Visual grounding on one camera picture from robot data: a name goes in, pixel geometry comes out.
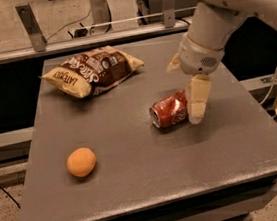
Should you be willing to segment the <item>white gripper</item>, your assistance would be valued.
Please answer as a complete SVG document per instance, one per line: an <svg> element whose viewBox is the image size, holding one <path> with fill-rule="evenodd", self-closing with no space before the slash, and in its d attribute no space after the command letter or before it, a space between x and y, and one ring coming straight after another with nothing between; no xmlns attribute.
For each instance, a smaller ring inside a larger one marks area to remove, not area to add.
<svg viewBox="0 0 277 221"><path fill-rule="evenodd" d="M183 73L193 76L185 88L186 108L191 124L197 125L204 119L212 85L207 74L217 69L223 56L223 49L215 51L199 46L184 33L178 47L178 54L172 57L166 67L167 73L177 73L182 69Z"/></svg>

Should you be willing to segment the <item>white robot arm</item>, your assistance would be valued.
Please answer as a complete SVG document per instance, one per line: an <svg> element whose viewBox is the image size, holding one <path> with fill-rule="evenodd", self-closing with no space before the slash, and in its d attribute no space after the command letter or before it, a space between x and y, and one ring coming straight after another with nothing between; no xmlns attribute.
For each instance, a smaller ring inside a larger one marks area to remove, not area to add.
<svg viewBox="0 0 277 221"><path fill-rule="evenodd" d="M186 85L189 121L204 118L211 89L209 74L224 58L229 38L248 17L257 17L277 31L277 0L201 0L180 41L168 71L191 75Z"/></svg>

